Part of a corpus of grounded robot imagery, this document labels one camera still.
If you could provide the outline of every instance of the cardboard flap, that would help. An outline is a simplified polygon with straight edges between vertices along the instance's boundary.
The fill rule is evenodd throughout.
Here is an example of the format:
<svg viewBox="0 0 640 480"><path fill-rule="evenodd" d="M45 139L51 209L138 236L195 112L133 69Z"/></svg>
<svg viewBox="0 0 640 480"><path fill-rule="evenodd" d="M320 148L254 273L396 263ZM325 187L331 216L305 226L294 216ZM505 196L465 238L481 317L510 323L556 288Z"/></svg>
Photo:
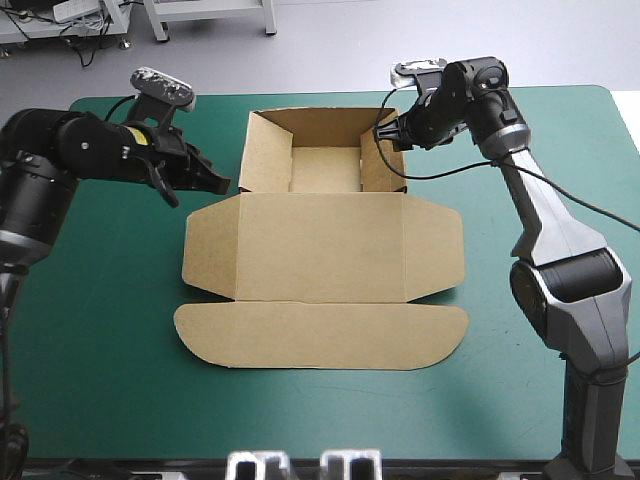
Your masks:
<svg viewBox="0 0 640 480"><path fill-rule="evenodd" d="M239 224L239 195L189 215L182 266L185 283L235 296Z"/></svg>
<svg viewBox="0 0 640 480"><path fill-rule="evenodd" d="M467 324L460 308L410 304L234 302L175 313L191 352L236 368L428 367L455 350Z"/></svg>
<svg viewBox="0 0 640 480"><path fill-rule="evenodd" d="M460 216L401 193L243 193L187 230L185 282L237 300L398 303L464 277Z"/></svg>
<svg viewBox="0 0 640 480"><path fill-rule="evenodd" d="M460 214L405 195L402 215L407 300L462 283L465 267Z"/></svg>
<svg viewBox="0 0 640 480"><path fill-rule="evenodd" d="M293 134L255 113L249 114L240 179L243 190L288 192Z"/></svg>
<svg viewBox="0 0 640 480"><path fill-rule="evenodd" d="M402 194L240 197L237 300L405 301Z"/></svg>
<svg viewBox="0 0 640 480"><path fill-rule="evenodd" d="M380 124L384 124L397 117L394 112L387 116ZM406 192L407 181L393 173L380 158L380 152L373 139L373 130L369 129L360 137L362 158L362 191L363 192ZM405 172L404 156L402 152L395 152L391 142L380 142L382 152L389 163L398 171Z"/></svg>

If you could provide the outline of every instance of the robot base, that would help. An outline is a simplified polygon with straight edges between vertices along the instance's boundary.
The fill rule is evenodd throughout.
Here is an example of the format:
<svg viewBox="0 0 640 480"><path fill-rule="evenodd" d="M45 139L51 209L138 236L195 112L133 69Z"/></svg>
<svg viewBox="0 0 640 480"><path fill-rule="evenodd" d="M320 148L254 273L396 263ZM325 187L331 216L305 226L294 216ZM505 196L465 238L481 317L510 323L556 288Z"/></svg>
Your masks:
<svg viewBox="0 0 640 480"><path fill-rule="evenodd" d="M622 458L616 455L613 471L588 473L578 470L566 457L557 456L544 467L545 480L635 480L635 475Z"/></svg>

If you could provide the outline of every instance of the white shelf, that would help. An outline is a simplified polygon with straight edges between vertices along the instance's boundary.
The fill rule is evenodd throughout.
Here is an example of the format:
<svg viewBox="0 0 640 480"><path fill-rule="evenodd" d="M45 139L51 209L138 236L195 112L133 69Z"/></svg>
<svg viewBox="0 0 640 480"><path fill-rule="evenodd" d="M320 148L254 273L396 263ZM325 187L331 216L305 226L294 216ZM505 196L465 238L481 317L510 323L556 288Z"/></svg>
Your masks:
<svg viewBox="0 0 640 480"><path fill-rule="evenodd" d="M225 18L262 11L259 0L186 0L158 3L156 12L163 22Z"/></svg>
<svg viewBox="0 0 640 480"><path fill-rule="evenodd" d="M254 12L264 13L267 35L276 33L273 0L180 0L164 3L144 0L144 7L149 15L153 33L160 42L169 40L167 22L237 17Z"/></svg>
<svg viewBox="0 0 640 480"><path fill-rule="evenodd" d="M123 0L102 0L105 4L107 12L111 15L113 23L109 26L107 35L122 35L129 30L129 19L131 15L132 5L125 7L118 7L118 3L122 3ZM53 18L53 12L47 12L40 14L46 18ZM67 30L64 25L56 25L54 23L48 23L45 21L32 19L30 22L22 23L14 16L13 19L20 26L24 33L29 38L54 38L54 37L67 37L71 35L77 36L93 36L99 32L95 30L89 30L83 27L72 27ZM0 44L7 43L22 43L26 39L24 35L16 28L13 22L7 17L4 12L0 12Z"/></svg>

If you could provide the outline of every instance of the yellow tape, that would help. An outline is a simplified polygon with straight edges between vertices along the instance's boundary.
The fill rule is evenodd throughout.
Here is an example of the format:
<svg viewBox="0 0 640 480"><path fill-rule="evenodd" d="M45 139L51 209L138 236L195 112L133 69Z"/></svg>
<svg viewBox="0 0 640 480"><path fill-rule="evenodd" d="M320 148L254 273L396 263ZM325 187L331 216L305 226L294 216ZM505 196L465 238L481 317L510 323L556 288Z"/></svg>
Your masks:
<svg viewBox="0 0 640 480"><path fill-rule="evenodd" d="M147 137L145 137L144 133L142 133L140 130L131 127L126 128L131 132L138 145L149 145L149 140L147 140Z"/></svg>

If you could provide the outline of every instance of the gray floor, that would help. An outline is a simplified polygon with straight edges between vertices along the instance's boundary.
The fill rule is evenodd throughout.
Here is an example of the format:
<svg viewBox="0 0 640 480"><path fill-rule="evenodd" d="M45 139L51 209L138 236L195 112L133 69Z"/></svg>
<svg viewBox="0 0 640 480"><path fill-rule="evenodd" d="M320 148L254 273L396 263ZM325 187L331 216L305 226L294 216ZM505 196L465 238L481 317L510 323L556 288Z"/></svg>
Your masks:
<svg viewBox="0 0 640 480"><path fill-rule="evenodd" d="M85 70L58 41L17 50L0 61L0 122L25 107L128 94L140 65L198 93L351 91L387 89L397 60L495 55L512 85L640 90L638 0L282 0L276 15L274 37L258 16L174 23L158 44L136 7L134 48L101 51Z"/></svg>

